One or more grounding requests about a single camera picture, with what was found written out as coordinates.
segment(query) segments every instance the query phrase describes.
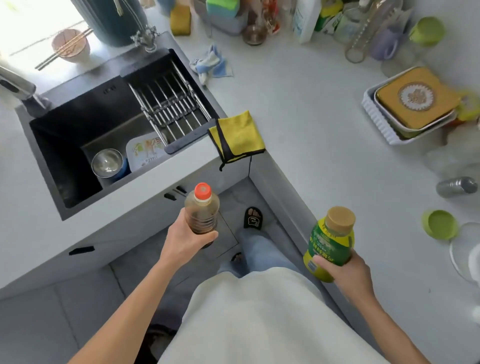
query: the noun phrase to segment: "stainless steel bowl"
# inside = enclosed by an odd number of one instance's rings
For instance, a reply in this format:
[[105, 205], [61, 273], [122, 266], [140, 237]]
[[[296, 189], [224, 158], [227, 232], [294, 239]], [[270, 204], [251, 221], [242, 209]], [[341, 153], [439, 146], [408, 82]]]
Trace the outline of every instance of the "stainless steel bowl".
[[242, 32], [243, 41], [251, 46], [258, 46], [265, 42], [268, 30], [264, 25], [249, 25]]
[[103, 149], [93, 157], [92, 171], [97, 177], [112, 178], [122, 171], [125, 172], [126, 162], [118, 150]]

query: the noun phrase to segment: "blue jeans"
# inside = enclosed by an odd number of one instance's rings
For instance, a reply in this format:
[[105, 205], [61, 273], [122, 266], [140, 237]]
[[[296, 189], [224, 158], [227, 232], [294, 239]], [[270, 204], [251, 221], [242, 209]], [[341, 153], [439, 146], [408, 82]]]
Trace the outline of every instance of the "blue jeans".
[[236, 262], [223, 262], [218, 273], [230, 272], [237, 278], [250, 272], [263, 272], [273, 267], [284, 267], [301, 274], [297, 267], [288, 260], [273, 244], [267, 234], [256, 229], [237, 231], [243, 258]]

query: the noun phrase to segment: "person's left hand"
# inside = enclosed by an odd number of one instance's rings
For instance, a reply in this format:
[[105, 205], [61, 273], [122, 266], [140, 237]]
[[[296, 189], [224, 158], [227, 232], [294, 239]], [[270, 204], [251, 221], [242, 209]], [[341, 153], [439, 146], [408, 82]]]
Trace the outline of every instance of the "person's left hand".
[[177, 220], [168, 228], [167, 238], [160, 254], [160, 264], [178, 270], [188, 263], [197, 252], [218, 237], [217, 231], [197, 235], [187, 224], [185, 209], [180, 210]]

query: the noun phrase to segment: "yellow sponge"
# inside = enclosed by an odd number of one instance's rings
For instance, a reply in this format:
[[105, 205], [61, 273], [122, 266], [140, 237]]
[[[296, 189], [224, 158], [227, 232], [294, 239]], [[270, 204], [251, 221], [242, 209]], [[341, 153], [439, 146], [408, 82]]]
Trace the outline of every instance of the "yellow sponge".
[[175, 5], [170, 12], [170, 29], [172, 34], [174, 36], [189, 36], [191, 19], [190, 6]]

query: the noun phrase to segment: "chopstick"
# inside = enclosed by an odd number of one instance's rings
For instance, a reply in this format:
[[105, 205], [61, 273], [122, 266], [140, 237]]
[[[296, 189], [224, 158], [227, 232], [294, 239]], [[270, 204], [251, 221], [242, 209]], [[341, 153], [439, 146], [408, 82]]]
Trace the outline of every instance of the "chopstick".
[[73, 46], [74, 44], [76, 44], [80, 39], [82, 39], [84, 36], [87, 36], [89, 34], [91, 34], [93, 32], [93, 29], [92, 28], [87, 28], [86, 30], [84, 30], [83, 32], [81, 32], [80, 34], [74, 36], [72, 39], [70, 39], [67, 43], [65, 43], [63, 46], [61, 46], [60, 48], [57, 49], [57, 51], [55, 53], [53, 53], [52, 55], [50, 55], [47, 59], [45, 59], [44, 61], [41, 61], [38, 65], [35, 66], [35, 69], [36, 70], [42, 70], [44, 69], [45, 67], [47, 67], [50, 63], [52, 63], [54, 60], [56, 60], [60, 54], [70, 48], [71, 46]]

